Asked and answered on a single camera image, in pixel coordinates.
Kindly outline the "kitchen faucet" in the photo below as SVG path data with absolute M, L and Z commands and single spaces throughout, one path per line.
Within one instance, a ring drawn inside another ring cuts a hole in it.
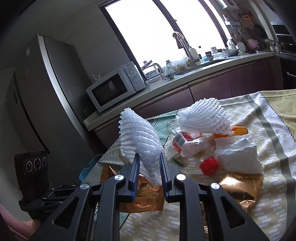
M 175 38 L 178 48 L 184 49 L 187 57 L 189 58 L 189 61 L 191 62 L 191 65 L 195 67 L 196 63 L 194 61 L 192 54 L 189 51 L 189 47 L 188 47 L 187 43 L 185 42 L 185 37 L 180 32 L 175 31 L 175 32 L 173 32 L 173 38 Z

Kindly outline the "kitchen counter with cabinets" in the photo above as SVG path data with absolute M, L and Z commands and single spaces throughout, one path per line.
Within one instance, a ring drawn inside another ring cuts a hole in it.
M 131 108 L 143 118 L 151 118 L 215 97 L 226 99 L 265 90 L 295 88 L 295 55 L 258 53 L 238 56 L 202 67 L 169 81 L 157 81 L 148 89 L 86 118 L 86 128 L 95 133 L 106 148 L 118 138 L 119 115 Z

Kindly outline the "patterned tablecloth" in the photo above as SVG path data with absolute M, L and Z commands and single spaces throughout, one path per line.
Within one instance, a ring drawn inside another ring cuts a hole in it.
M 269 240 L 295 240 L 295 90 L 261 91 L 191 106 L 134 125 L 151 126 L 166 158 L 202 184 L 240 189 L 247 214 Z M 178 131 L 202 133 L 208 148 L 182 157 Z

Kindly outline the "white microwave oven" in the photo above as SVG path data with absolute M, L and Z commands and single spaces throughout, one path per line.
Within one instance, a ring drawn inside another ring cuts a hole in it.
M 145 89 L 145 82 L 132 61 L 121 65 L 86 89 L 98 112 Z

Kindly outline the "clear bottle with red cap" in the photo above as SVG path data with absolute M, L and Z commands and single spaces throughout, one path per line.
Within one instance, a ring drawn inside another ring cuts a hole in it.
M 215 142 L 211 133 L 190 132 L 179 127 L 176 120 L 168 122 L 165 144 L 166 158 L 181 168 L 199 168 L 210 176 L 219 167 L 214 158 Z

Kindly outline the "white foam fruit net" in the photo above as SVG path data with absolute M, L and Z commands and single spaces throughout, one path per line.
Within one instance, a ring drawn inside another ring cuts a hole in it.
M 151 185 L 161 185 L 158 158 L 163 151 L 163 145 L 154 127 L 131 108 L 125 108 L 120 113 L 118 123 L 120 148 L 123 156 L 132 163 L 135 154 L 139 154 L 139 173 Z

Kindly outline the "orange peel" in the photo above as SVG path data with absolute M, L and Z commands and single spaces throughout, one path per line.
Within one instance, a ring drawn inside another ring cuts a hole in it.
M 226 138 L 230 136 L 242 136 L 248 134 L 248 129 L 244 126 L 234 126 L 232 128 L 232 134 L 231 135 L 222 135 L 220 133 L 214 133 L 214 138 Z

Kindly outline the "gold foil snack wrapper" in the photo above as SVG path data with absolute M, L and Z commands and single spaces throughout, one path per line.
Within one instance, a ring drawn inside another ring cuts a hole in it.
M 262 181 L 262 174 L 229 172 L 218 183 L 248 212 L 257 200 Z

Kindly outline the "silver refrigerator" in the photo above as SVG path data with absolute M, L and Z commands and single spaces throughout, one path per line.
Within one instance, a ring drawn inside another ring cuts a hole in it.
M 90 80 L 73 45 L 37 35 L 28 44 L 6 93 L 14 127 L 29 151 L 45 150 L 55 183 L 78 184 L 95 156 L 83 124 L 92 112 Z

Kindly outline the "blue white ceramic bowl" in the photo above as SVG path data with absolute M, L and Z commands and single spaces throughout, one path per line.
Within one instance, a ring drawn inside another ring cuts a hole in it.
M 168 73 L 165 77 L 168 78 L 169 80 L 172 80 L 175 78 L 175 73 L 174 72 Z

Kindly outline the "red white crumpled wrapper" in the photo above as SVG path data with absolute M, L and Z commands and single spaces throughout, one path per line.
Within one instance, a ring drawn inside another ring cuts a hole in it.
M 171 145 L 182 157 L 189 158 L 209 148 L 210 142 L 202 133 L 178 132 Z

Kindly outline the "blue trash bin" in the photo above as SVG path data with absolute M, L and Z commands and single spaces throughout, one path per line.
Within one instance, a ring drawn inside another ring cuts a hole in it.
M 96 163 L 101 159 L 101 157 L 103 156 L 103 154 L 98 154 L 97 156 L 95 156 L 88 164 L 87 166 L 81 171 L 80 175 L 79 175 L 79 180 L 82 182 L 86 176 L 90 173 L 90 171 L 92 170 L 92 168 L 96 165 Z

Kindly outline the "white paper tissue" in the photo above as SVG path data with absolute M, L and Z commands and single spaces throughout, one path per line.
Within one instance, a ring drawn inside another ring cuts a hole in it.
M 216 138 L 214 157 L 228 172 L 262 174 L 264 165 L 258 158 L 251 134 Z

